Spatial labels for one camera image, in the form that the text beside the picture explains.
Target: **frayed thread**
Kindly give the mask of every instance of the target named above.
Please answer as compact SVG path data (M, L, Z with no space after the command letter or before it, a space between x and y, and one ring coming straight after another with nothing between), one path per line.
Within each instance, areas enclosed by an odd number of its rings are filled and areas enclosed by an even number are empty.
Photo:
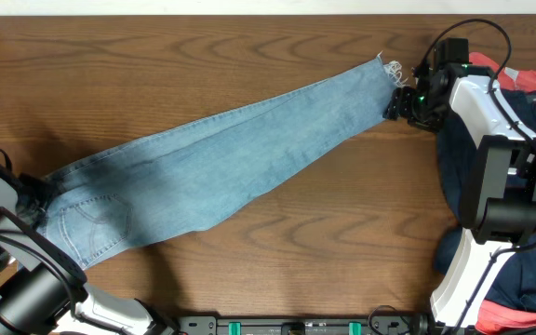
M383 70L388 74L388 77L397 87L405 87L408 78L402 78L402 65L396 60L383 65Z

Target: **green tape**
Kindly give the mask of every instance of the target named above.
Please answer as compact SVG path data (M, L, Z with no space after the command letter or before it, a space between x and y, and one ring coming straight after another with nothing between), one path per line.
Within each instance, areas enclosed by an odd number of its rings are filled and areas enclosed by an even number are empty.
M358 322L349 322L349 335L361 335L361 324Z
M229 335L241 335L241 324L239 322L229 322Z

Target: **denim jeans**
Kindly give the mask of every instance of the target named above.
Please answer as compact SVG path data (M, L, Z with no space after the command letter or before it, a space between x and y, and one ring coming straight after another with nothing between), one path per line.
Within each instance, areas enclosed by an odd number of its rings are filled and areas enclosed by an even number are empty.
M396 87L392 64L377 58L72 163L47 177L60 194L37 230L88 268L129 248L211 228L379 124ZM24 210L23 217L36 215Z
M536 132L536 92L503 91L518 117ZM473 162L476 148L462 120L453 115L437 136L437 157L442 188L449 207L459 218L462 184ZM460 230L447 234L438 247L435 268L445 273L460 241ZM516 254L493 282L487 300L503 306L536 312L536 249Z

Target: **light blue denim fabric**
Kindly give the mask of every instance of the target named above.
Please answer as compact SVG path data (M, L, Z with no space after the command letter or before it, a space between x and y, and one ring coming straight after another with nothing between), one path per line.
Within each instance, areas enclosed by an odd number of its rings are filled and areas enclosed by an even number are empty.
M394 88L376 59L94 154L47 177L60 195L37 229L83 268L209 229L379 124Z

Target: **wooden table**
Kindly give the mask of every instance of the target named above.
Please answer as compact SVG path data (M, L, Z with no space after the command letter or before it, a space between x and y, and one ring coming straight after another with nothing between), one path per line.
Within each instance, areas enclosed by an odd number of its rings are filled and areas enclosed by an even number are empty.
M536 16L491 17L509 65L536 70ZM465 17L0 18L0 146L16 172L65 164L338 74L383 51L408 69ZM495 60L503 40L453 35ZM436 244L456 221L435 137L386 122L231 219L125 252L87 275L174 315L366 315L426 310Z

